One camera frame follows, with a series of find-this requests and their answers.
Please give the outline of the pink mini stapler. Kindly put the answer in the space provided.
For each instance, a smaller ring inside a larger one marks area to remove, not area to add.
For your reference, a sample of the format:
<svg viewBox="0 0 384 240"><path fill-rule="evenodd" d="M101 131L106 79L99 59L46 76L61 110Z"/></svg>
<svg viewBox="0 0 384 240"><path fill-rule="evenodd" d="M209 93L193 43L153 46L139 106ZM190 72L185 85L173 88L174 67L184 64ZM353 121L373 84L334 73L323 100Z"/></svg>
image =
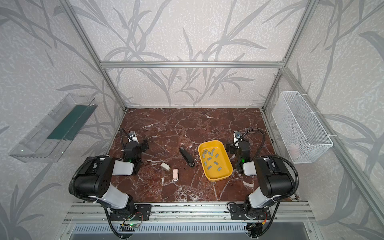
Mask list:
<svg viewBox="0 0 384 240"><path fill-rule="evenodd" d="M179 179L179 170L178 169L173 169L173 180L177 182Z"/></svg>

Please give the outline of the black stapler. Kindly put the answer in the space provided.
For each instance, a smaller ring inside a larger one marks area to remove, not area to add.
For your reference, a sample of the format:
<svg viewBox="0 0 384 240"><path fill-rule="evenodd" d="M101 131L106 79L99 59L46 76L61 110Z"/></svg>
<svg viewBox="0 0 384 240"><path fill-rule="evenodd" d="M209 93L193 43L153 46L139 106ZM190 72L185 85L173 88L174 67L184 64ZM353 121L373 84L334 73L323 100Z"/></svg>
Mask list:
<svg viewBox="0 0 384 240"><path fill-rule="evenodd" d="M182 157L184 158L184 160L187 162L187 164L193 168L195 166L195 160L194 158L187 152L187 150L185 149L184 146L181 146L179 148L179 152L180 154L182 155Z"/></svg>

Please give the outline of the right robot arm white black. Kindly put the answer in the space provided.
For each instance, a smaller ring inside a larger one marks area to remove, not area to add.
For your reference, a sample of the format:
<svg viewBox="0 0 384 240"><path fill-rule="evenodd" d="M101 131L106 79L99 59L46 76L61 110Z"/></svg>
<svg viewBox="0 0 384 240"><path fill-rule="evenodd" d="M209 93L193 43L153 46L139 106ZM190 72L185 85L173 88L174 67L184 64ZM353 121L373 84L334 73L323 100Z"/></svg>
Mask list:
<svg viewBox="0 0 384 240"><path fill-rule="evenodd" d="M248 195L244 203L227 204L232 220L271 220L270 207L292 196L300 179L295 166L287 159L268 155L251 157L250 144L246 141L227 144L226 150L237 159L237 170L245 176L256 176L259 186Z"/></svg>

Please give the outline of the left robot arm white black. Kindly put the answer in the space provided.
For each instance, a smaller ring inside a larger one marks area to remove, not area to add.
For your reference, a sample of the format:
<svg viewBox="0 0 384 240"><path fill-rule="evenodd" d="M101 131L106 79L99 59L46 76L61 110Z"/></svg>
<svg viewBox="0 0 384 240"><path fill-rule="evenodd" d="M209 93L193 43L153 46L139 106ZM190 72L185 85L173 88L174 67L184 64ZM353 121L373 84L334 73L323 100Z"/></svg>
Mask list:
<svg viewBox="0 0 384 240"><path fill-rule="evenodd" d="M69 192L86 202L100 204L107 211L107 220L148 221L151 205L136 205L134 198L111 183L112 176L135 176L142 165L142 153L149 149L147 140L130 141L123 146L123 157L87 157L75 171Z"/></svg>

